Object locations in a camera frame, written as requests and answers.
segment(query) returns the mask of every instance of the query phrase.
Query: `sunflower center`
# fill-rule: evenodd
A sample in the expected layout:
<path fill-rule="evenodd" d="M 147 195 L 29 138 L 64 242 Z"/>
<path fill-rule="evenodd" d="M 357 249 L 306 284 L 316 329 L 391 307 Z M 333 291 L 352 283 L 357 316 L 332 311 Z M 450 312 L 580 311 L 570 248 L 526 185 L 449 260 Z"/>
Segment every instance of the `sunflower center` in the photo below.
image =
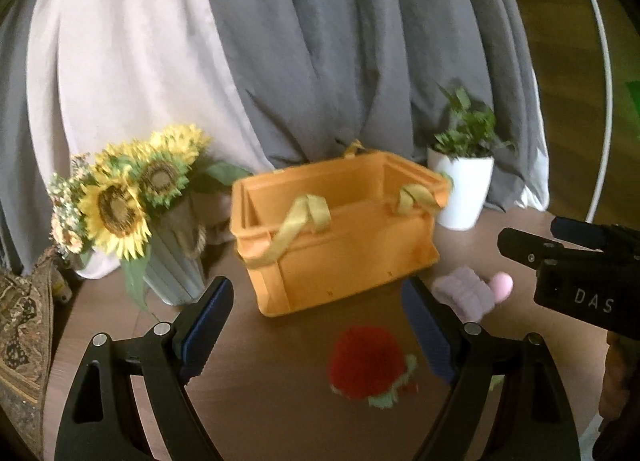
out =
<path fill-rule="evenodd" d="M 130 195 L 115 185 L 105 189 L 98 197 L 100 219 L 104 227 L 117 237 L 129 235 L 136 226 L 136 212 L 129 207 L 129 199 Z"/>
<path fill-rule="evenodd" d="M 140 183 L 155 194 L 168 194 L 178 180 L 178 170 L 164 160 L 156 160 L 148 164 L 142 173 Z"/>

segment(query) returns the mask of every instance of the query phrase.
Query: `yellow strap handle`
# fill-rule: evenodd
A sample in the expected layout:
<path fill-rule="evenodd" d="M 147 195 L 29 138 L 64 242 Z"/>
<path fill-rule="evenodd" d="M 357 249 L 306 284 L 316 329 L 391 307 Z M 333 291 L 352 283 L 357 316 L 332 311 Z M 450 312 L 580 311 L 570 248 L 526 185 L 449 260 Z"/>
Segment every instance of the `yellow strap handle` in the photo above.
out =
<path fill-rule="evenodd" d="M 400 189 L 400 199 L 398 201 L 398 215 L 406 216 L 414 204 L 418 203 L 431 215 L 436 215 L 442 207 L 436 201 L 431 191 L 422 185 L 409 184 Z"/>
<path fill-rule="evenodd" d="M 342 153 L 342 157 L 354 158 L 358 154 L 358 151 L 366 151 L 366 150 L 367 149 L 364 148 L 364 146 L 361 144 L 359 140 L 353 140 L 349 144 L 349 147 L 347 147 Z"/>
<path fill-rule="evenodd" d="M 298 234 L 311 222 L 314 232 L 322 232 L 329 228 L 331 224 L 331 212 L 326 200 L 320 196 L 298 197 L 289 213 L 287 213 L 278 233 L 274 236 L 269 247 L 258 257 L 251 257 L 244 260 L 248 269 L 257 269 L 276 263 L 281 258 Z"/>

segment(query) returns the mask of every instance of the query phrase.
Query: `blue gripper pad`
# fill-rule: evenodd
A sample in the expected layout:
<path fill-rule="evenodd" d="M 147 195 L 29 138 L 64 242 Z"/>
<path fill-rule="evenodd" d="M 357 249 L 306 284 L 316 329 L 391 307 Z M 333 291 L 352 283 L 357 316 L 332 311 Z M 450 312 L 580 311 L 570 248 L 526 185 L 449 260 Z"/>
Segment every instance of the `blue gripper pad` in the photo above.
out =
<path fill-rule="evenodd" d="M 453 366 L 451 346 L 412 279 L 406 279 L 402 283 L 402 308 L 422 352 L 427 357 L 431 371 L 448 384 L 452 384 L 458 374 Z"/>
<path fill-rule="evenodd" d="M 180 381 L 200 376 L 234 305 L 233 284 L 224 279 L 182 341 Z"/>

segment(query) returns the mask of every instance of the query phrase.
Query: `white flower pot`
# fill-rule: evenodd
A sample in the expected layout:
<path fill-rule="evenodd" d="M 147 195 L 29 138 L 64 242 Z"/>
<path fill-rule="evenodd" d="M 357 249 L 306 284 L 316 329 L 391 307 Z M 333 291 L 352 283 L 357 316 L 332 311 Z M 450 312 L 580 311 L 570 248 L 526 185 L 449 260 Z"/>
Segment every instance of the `white flower pot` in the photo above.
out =
<path fill-rule="evenodd" d="M 454 158 L 429 149 L 428 167 L 448 174 L 453 180 L 449 203 L 438 214 L 437 222 L 450 230 L 468 230 L 475 226 L 494 171 L 494 159 Z"/>

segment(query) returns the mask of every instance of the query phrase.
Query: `brown table surface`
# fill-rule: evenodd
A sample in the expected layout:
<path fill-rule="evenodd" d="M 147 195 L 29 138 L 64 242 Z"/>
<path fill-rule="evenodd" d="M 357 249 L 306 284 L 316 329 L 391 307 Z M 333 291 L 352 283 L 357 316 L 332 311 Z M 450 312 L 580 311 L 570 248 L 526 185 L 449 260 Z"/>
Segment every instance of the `brown table surface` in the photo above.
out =
<path fill-rule="evenodd" d="M 485 211 L 475 229 L 453 232 L 436 227 L 441 261 L 421 277 L 431 282 L 454 267 L 468 265 L 480 276 L 497 271 L 513 276 L 513 295 L 482 321 L 493 335 L 522 338 L 539 332 L 552 352 L 566 386 L 578 432 L 597 412 L 604 372 L 606 333 L 533 303 L 535 274 L 498 253 L 499 231 L 511 226 L 550 236 L 552 216 L 513 209 Z M 411 460 L 433 424 L 448 387 L 436 378 L 402 312 L 399 283 L 289 316 L 267 318 L 257 309 L 247 272 L 228 247 L 212 275 L 234 283 L 235 305 L 203 374 L 188 385 L 200 419 L 226 461 L 403 461 Z M 149 307 L 160 319 L 177 310 L 155 296 Z M 79 290 L 58 346 L 45 404 L 45 459 L 53 459 L 58 425 L 68 390 L 91 337 L 113 339 L 144 334 L 156 320 L 124 294 L 116 271 Z M 418 357 L 419 393 L 405 395 L 391 410 L 372 409 L 329 389 L 327 361 L 338 335 L 349 326 L 384 326 L 406 353 Z M 136 399 L 154 456 L 169 459 L 150 411 L 142 379 L 134 379 Z M 478 459 L 492 423 L 499 391 L 488 398 L 485 416 L 468 459 Z"/>

